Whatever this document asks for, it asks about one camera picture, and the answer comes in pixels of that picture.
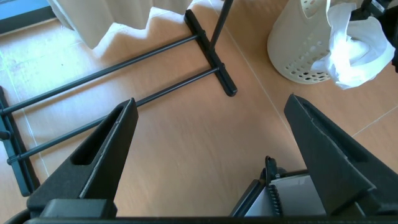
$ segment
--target perforated basket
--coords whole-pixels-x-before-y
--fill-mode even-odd
[[[310,71],[314,61],[329,53],[330,0],[290,0],[268,37],[268,54],[280,74],[297,83],[314,84],[330,79]]]

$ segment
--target white plastic bag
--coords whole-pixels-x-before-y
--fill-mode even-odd
[[[354,9],[355,3],[329,8],[330,53],[311,67],[311,70],[329,73],[336,85],[344,90],[376,77],[392,60],[395,51],[376,18],[349,21]]]

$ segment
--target tile grout line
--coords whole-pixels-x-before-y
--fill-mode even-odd
[[[209,3],[211,4],[211,6],[213,7],[213,10],[216,12],[217,15],[219,15],[217,13],[217,10],[214,8],[213,3],[211,3],[211,0],[208,0]],[[284,124],[287,132],[289,133],[290,137],[293,138],[293,140],[295,140],[293,134],[289,131],[290,128],[286,125],[283,117],[280,115],[278,109],[276,108],[274,102],[272,102],[267,90],[264,88],[264,86],[261,84],[260,79],[258,78],[257,74],[255,73],[254,69],[252,68],[251,64],[249,63],[249,61],[247,60],[246,56],[243,54],[241,48],[239,47],[238,43],[235,41],[235,38],[232,36],[232,34],[229,32],[229,29],[227,28],[226,25],[224,25],[224,29],[226,30],[226,32],[228,33],[228,35],[231,37],[232,41],[234,42],[234,45],[236,46],[236,48],[239,50],[239,53],[242,55],[244,61],[247,63],[247,65],[249,66],[250,70],[252,71],[252,74],[254,75],[254,77],[256,78],[258,84],[261,86],[261,89],[263,90],[263,92],[265,93],[265,95],[267,96],[268,100],[271,102],[272,107],[275,109],[276,113],[278,114],[280,120],[282,121],[282,123]]]
[[[374,121],[370,122],[368,125],[366,125],[363,129],[359,130],[357,133],[353,134],[351,137],[354,137],[355,135],[361,133],[363,130],[365,130],[366,128],[372,126],[374,123],[378,122],[381,118],[385,117],[385,115],[389,114],[391,111],[395,110],[396,108],[398,108],[398,106],[395,106],[393,109],[387,111],[386,113],[384,113],[383,115],[381,115],[378,119],[375,119]]]
[[[11,76],[10,76],[10,72],[9,72],[8,69],[6,69],[6,71],[7,71],[8,78],[9,78],[10,81],[11,81],[11,85],[12,85],[12,87],[13,87],[13,89],[14,89],[16,95],[17,95],[17,99],[18,99],[19,102],[21,102],[21,99],[19,98],[17,89],[15,88],[14,81],[12,80],[12,78],[11,78]],[[33,142],[35,142],[35,145],[38,146],[37,141],[36,141],[36,138],[35,138],[34,135],[33,135],[33,130],[32,130],[32,128],[31,128],[31,126],[30,126],[29,120],[27,119],[27,116],[26,116],[26,113],[25,113],[25,109],[22,109],[22,113],[24,114],[24,117],[25,117],[25,120],[26,120],[26,123],[27,123],[27,127],[28,127],[28,130],[29,130],[29,134],[30,134],[30,136],[32,137]],[[48,169],[47,169],[47,166],[45,165],[45,162],[44,162],[44,159],[43,159],[43,157],[42,157],[42,153],[41,153],[41,152],[39,152],[39,157],[40,157],[40,160],[41,160],[42,163],[43,163],[44,171],[45,171],[45,173],[47,174],[47,177],[49,177],[49,171],[48,171]]]

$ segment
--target beige curtain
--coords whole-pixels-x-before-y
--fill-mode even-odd
[[[55,15],[95,48],[112,23],[145,29],[152,6],[184,14],[192,0],[48,0]]]

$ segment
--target wooden floor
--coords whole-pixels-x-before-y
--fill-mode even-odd
[[[287,170],[305,167],[283,114],[289,94],[311,101],[368,150],[398,171],[398,75],[387,66],[359,88],[286,80],[267,56],[267,35],[286,1],[236,0],[216,46],[238,87],[230,98],[214,75],[139,108],[139,122],[116,196],[120,216],[228,215],[266,155]],[[193,11],[211,37],[222,2]],[[147,30],[113,25],[94,50],[73,31],[49,22],[0,37],[0,85],[10,104],[190,34],[182,16],[156,13]],[[13,113],[28,148],[206,70],[190,42]],[[31,161],[43,182],[91,133],[52,147]],[[0,149],[0,222],[25,207]]]

